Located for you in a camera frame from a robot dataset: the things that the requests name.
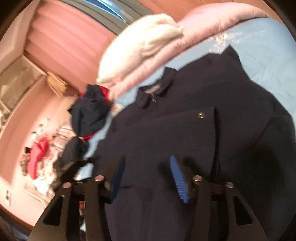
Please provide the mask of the pink quilted comforter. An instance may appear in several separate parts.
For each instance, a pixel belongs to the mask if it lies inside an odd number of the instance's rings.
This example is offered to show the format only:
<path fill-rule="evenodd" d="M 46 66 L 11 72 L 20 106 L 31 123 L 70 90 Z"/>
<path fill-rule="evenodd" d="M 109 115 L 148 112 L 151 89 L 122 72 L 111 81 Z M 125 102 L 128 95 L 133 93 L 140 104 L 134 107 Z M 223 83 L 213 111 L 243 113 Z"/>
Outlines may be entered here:
<path fill-rule="evenodd" d="M 117 99 L 150 77 L 169 60 L 203 40 L 239 22 L 269 17 L 270 15 L 264 10 L 245 3 L 213 3 L 191 10 L 179 21 L 179 24 L 184 27 L 183 36 L 166 44 L 158 53 L 138 65 L 122 82 L 111 87 L 109 99 Z"/>

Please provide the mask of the large navy blue coat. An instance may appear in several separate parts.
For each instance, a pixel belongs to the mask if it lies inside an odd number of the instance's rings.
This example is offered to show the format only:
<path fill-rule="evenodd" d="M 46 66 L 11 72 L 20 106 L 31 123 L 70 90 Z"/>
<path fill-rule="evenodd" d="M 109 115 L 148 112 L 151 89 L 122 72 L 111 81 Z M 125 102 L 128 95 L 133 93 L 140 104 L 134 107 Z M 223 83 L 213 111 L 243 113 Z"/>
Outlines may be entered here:
<path fill-rule="evenodd" d="M 140 87 L 98 143 L 93 175 L 115 154 L 126 168 L 106 207 L 113 240 L 184 240 L 194 206 L 179 196 L 173 155 L 209 182 L 233 183 L 268 240 L 295 240 L 293 120 L 231 47 Z"/>

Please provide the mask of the grey window frame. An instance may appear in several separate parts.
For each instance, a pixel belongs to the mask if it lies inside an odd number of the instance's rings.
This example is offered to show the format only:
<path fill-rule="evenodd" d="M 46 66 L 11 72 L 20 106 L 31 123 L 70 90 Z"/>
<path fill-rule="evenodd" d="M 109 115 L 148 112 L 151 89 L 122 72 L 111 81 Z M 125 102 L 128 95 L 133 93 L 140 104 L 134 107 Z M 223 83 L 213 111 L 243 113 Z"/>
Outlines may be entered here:
<path fill-rule="evenodd" d="M 116 35 L 136 20 L 154 14 L 138 1 L 63 0 L 63 2 L 84 12 Z"/>

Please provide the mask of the red cloth pile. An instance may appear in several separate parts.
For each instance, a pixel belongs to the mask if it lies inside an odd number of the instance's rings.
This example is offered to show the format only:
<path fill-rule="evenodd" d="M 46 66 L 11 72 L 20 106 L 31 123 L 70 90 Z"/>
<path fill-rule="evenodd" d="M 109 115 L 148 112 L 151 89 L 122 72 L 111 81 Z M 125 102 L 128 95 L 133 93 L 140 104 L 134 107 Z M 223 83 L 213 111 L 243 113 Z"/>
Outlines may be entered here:
<path fill-rule="evenodd" d="M 30 161 L 27 165 L 27 171 L 33 180 L 37 178 L 37 163 L 44 157 L 48 148 L 49 141 L 47 137 L 42 137 L 38 142 L 34 142 L 31 148 Z"/>

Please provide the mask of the blue floral bed sheet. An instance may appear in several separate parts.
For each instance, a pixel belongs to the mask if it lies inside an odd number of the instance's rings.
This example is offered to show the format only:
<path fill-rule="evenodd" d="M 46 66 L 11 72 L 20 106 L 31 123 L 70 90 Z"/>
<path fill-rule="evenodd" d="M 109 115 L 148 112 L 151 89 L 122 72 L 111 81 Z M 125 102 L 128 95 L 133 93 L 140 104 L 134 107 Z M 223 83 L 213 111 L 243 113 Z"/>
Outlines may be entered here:
<path fill-rule="evenodd" d="M 170 176 L 173 154 L 213 180 L 295 182 L 295 42 L 269 19 L 244 22 L 173 58 L 125 94 L 79 169 L 124 154 L 125 185 Z"/>

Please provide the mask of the navy garment with red lining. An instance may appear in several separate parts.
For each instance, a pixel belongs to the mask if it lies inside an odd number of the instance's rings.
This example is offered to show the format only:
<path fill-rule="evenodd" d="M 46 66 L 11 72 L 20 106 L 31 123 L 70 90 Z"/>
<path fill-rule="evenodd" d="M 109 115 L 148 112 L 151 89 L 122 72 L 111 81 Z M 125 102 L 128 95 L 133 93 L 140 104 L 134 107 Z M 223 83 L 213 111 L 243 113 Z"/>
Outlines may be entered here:
<path fill-rule="evenodd" d="M 90 84 L 85 92 L 79 94 L 68 109 L 72 130 L 76 136 L 89 140 L 104 127 L 111 108 L 108 94 L 109 89 Z"/>

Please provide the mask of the pink curtain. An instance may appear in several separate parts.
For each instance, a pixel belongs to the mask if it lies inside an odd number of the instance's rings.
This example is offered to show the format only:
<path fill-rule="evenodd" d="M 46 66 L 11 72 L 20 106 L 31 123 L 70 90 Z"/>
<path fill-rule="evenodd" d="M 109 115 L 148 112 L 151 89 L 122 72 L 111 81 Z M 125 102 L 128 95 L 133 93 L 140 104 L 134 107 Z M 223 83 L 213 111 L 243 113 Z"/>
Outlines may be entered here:
<path fill-rule="evenodd" d="M 24 55 L 79 91 L 95 84 L 98 65 L 115 34 L 61 1 L 40 1 L 27 34 Z"/>

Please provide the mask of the white fluffy blanket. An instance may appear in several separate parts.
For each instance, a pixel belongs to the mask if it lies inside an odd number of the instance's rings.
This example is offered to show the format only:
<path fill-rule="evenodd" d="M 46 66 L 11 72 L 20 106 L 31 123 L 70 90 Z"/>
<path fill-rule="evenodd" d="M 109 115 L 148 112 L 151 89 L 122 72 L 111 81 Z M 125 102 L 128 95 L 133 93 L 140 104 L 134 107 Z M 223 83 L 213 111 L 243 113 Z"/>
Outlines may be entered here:
<path fill-rule="evenodd" d="M 145 59 L 182 35 L 183 28 L 166 14 L 136 20 L 107 47 L 98 66 L 96 83 L 121 82 Z"/>

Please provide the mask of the black folded garment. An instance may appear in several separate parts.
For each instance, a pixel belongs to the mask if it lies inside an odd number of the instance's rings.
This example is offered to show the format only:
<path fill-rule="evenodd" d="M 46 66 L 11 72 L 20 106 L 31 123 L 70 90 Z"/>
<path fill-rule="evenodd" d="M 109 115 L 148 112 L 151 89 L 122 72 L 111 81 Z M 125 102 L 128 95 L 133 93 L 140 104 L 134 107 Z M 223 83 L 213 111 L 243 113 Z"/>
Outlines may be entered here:
<path fill-rule="evenodd" d="M 51 188 L 57 192 L 66 182 L 75 182 L 75 176 L 80 168 L 94 162 L 92 158 L 84 158 L 89 148 L 88 142 L 77 136 L 67 142 L 61 156 L 58 157 L 54 166 L 56 167 L 57 178 L 52 182 Z"/>

